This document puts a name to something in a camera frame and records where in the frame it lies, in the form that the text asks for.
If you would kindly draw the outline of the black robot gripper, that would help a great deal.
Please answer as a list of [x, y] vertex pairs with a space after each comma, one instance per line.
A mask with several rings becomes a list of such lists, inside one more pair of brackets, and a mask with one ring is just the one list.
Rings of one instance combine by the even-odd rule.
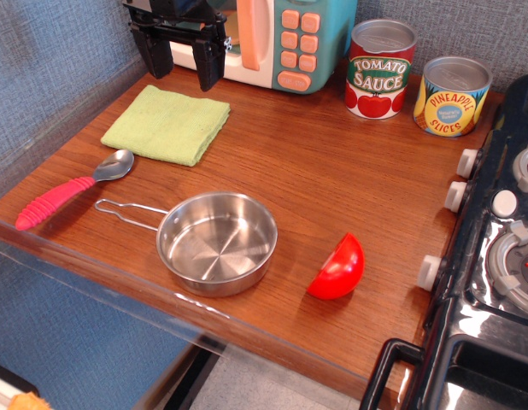
[[148, 72], [161, 79], [173, 70], [170, 43], [192, 47], [202, 91], [209, 91], [225, 72], [227, 18], [206, 1], [124, 1], [130, 29]]

